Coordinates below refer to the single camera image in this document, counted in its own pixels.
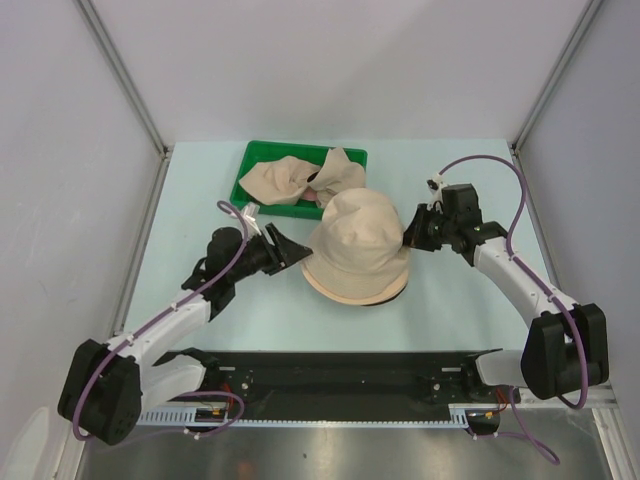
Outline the beige logo bucket hat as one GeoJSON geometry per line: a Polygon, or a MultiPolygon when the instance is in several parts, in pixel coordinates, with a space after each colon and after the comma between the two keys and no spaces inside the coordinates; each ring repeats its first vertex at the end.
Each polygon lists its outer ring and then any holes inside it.
{"type": "Polygon", "coordinates": [[[409,276],[409,249],[393,202],[358,188],[334,196],[314,229],[303,260],[307,281],[323,295],[346,304],[381,293],[409,276]]]}

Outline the black bucket hat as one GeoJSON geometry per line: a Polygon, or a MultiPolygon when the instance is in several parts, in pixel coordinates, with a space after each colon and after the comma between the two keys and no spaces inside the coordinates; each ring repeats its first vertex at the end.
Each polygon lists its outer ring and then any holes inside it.
{"type": "Polygon", "coordinates": [[[407,280],[394,282],[386,287],[381,293],[363,299],[360,305],[364,307],[374,307],[392,302],[404,292],[407,284],[407,280]]]}

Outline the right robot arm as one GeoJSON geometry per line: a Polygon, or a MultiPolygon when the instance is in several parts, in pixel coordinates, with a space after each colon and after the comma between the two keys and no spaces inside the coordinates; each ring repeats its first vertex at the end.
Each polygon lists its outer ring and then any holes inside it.
{"type": "Polygon", "coordinates": [[[497,286],[528,328],[523,349],[477,355],[461,376],[463,393],[484,401],[497,386],[513,386],[547,400],[607,382],[604,312],[542,280],[510,246],[507,231],[483,220],[472,185],[427,185],[432,198],[418,205],[404,245],[429,252],[450,246],[497,286]]]}

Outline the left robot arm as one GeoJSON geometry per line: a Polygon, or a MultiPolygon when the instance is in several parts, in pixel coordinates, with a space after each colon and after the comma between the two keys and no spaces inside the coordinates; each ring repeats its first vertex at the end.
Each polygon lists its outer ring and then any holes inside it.
{"type": "Polygon", "coordinates": [[[184,297],[132,333],[75,351],[58,403],[79,441],[123,441],[140,416],[170,400],[230,397],[218,359],[196,348],[173,353],[181,340],[215,319],[234,299],[238,282],[278,274],[310,257],[311,248],[273,224],[251,235],[245,227],[215,230],[191,275],[184,297]]]}

